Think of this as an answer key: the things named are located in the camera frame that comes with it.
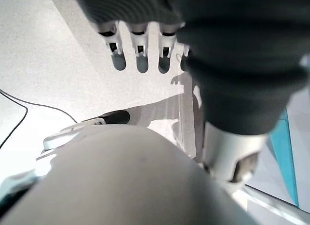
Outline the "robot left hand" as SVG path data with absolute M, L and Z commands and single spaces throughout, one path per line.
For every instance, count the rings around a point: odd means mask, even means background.
M 254 166 L 253 138 L 276 125 L 290 97 L 309 77 L 310 0 L 77 0 L 101 25 L 183 23 L 188 72 L 201 90 L 204 165 L 222 182 L 238 183 Z

